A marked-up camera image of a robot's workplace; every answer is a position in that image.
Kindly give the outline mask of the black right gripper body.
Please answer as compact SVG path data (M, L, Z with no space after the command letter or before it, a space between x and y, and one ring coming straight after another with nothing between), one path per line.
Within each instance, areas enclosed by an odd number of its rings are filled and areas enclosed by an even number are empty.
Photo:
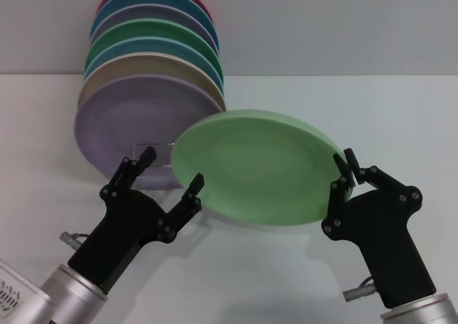
M433 295L436 287L407 222L422 206L414 186L372 190L349 200L341 213L341 238L356 244L386 308Z

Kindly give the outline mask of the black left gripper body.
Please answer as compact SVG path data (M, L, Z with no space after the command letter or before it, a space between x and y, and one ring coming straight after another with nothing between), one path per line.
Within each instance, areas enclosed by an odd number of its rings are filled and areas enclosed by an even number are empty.
M161 206L137 190L101 197L107 211L68 266L108 293L143 246L170 243L176 231Z

